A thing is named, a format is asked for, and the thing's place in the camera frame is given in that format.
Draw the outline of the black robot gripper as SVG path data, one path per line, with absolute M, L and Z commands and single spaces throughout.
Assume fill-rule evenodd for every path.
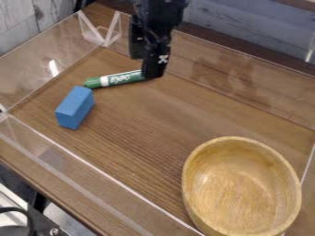
M 161 77 L 169 59 L 167 44 L 144 45 L 144 41 L 171 42 L 171 32 L 182 23 L 187 6 L 188 0 L 135 0 L 128 29 L 129 55 L 132 59 L 143 58 L 144 78 Z

